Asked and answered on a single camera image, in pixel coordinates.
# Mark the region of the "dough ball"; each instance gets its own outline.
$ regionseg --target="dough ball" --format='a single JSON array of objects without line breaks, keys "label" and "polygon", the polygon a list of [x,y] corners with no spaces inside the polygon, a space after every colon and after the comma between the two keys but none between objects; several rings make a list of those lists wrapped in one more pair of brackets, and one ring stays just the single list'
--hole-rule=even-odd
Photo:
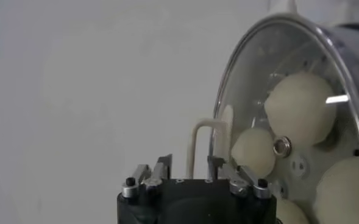
[{"label": "dough ball", "polygon": [[231,154],[239,166],[248,166],[259,178],[264,178],[274,168],[272,146],[273,141],[268,131],[250,128],[240,134]]},{"label": "dough ball", "polygon": [[309,224],[304,212],[293,202],[277,199],[277,218],[283,224]]},{"label": "dough ball", "polygon": [[344,159],[324,173],[314,209],[320,224],[359,224],[359,157]]},{"label": "dough ball", "polygon": [[265,102],[270,127],[277,136],[286,136],[293,145],[309,146],[323,141],[336,117],[330,85],[309,73],[289,75],[275,86]]}]

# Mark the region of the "white backdrop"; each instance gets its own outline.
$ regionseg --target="white backdrop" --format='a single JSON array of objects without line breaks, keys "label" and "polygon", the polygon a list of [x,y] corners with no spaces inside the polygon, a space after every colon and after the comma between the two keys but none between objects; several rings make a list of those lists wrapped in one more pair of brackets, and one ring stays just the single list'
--hole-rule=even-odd
[{"label": "white backdrop", "polygon": [[[336,2],[298,5],[323,21]],[[173,153],[182,177],[192,125],[212,116],[230,53],[268,5],[0,0],[0,224],[116,223],[137,164]]]}]

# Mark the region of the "black screw head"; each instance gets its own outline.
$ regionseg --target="black screw head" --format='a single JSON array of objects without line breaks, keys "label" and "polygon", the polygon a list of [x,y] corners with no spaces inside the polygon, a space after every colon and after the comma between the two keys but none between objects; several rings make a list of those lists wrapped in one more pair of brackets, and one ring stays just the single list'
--hole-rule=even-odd
[{"label": "black screw head", "polygon": [[136,179],[134,177],[128,177],[128,178],[126,178],[125,183],[127,186],[132,187],[132,186],[136,185]]},{"label": "black screw head", "polygon": [[260,186],[260,187],[262,187],[262,188],[266,188],[267,186],[268,186],[268,182],[267,182],[267,180],[265,180],[265,179],[259,179],[258,180],[258,186]]}]

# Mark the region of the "clear plastic cover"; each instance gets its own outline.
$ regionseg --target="clear plastic cover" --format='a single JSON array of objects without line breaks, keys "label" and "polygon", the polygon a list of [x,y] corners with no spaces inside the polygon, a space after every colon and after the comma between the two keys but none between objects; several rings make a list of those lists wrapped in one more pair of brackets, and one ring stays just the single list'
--hole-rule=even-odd
[{"label": "clear plastic cover", "polygon": [[309,223],[359,223],[359,140],[338,68],[316,40],[264,27],[229,72],[218,116],[233,107],[230,162],[269,180]]}]

